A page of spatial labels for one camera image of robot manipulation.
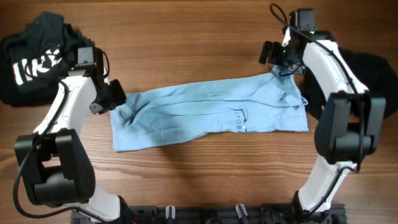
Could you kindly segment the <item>light blue printed t-shirt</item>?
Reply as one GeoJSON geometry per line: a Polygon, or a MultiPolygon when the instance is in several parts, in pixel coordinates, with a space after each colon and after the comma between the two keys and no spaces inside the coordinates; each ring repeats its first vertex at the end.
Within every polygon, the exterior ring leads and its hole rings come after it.
{"type": "Polygon", "coordinates": [[[113,149],[137,151],[209,133],[308,131],[306,99],[279,68],[246,78],[168,86],[127,94],[110,112],[113,149]]]}

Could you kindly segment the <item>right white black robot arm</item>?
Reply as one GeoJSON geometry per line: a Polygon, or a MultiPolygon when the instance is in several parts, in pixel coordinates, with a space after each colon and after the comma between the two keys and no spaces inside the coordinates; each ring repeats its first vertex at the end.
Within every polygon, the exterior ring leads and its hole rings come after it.
{"type": "Polygon", "coordinates": [[[323,215],[346,176],[377,149],[386,100],[369,94],[324,31],[286,32],[282,42],[266,41],[259,63],[280,66],[283,76],[306,68],[325,98],[314,135],[318,157],[291,203],[296,219],[323,215]]]}

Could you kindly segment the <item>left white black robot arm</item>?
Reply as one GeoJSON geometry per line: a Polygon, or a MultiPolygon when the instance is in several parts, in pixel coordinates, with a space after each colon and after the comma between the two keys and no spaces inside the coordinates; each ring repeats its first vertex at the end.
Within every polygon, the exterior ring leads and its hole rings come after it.
{"type": "Polygon", "coordinates": [[[104,67],[75,67],[59,78],[33,77],[57,86],[45,119],[19,136],[14,150],[19,171],[12,190],[16,210],[41,219],[74,211],[97,223],[135,223],[125,200],[97,186],[94,168],[80,141],[89,112],[103,114],[125,103],[117,80],[104,67]]]}

